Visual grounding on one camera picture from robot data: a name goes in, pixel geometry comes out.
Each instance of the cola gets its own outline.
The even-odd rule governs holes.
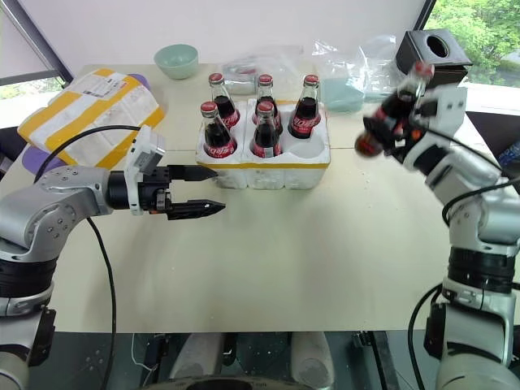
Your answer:
[[[208,80],[211,87],[211,98],[219,108],[220,118],[226,127],[231,129],[240,120],[241,113],[235,108],[235,103],[229,97],[222,74],[212,73]]]
[[[396,92],[387,97],[372,115],[384,123],[391,134],[402,134],[403,125],[414,109],[415,102],[426,90],[435,72],[433,64],[417,61]],[[383,151],[383,146],[373,134],[365,131],[355,143],[356,151],[364,157],[374,157]]]
[[[288,130],[296,138],[309,138],[314,126],[319,124],[321,117],[318,108],[319,78],[307,75],[303,80],[303,91],[296,110],[291,114]]]
[[[282,127],[282,119],[280,118],[280,113],[278,112],[278,107],[276,106],[275,99],[273,98],[273,78],[271,75],[260,75],[258,77],[258,95],[257,95],[257,105],[254,108],[253,114],[253,123],[257,124],[257,109],[258,104],[261,102],[270,102],[274,107],[274,118],[275,118],[275,127],[278,134],[281,134],[284,128]]]
[[[257,128],[251,140],[250,149],[260,158],[282,154],[280,135],[275,127],[275,107],[271,102],[260,102],[257,107]]]
[[[204,150],[212,158],[224,158],[235,153],[236,140],[220,119],[219,108],[215,102],[201,104],[202,124],[204,126]]]

